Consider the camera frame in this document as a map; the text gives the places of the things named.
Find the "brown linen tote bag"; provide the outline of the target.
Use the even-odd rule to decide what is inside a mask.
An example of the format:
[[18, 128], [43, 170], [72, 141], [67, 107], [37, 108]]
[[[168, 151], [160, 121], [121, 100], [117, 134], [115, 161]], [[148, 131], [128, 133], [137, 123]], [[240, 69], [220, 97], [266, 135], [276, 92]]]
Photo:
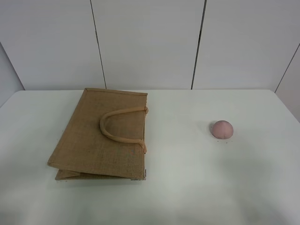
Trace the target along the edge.
[[47, 164], [56, 180], [146, 178], [147, 94], [86, 88]]

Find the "pink peach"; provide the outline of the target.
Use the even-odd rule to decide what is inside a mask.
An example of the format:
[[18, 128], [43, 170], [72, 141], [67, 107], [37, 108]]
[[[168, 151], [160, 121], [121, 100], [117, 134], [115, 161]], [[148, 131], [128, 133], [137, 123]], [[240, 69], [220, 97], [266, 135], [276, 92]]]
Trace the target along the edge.
[[210, 132], [215, 138], [225, 140], [233, 136], [234, 129], [228, 121], [219, 120], [211, 125]]

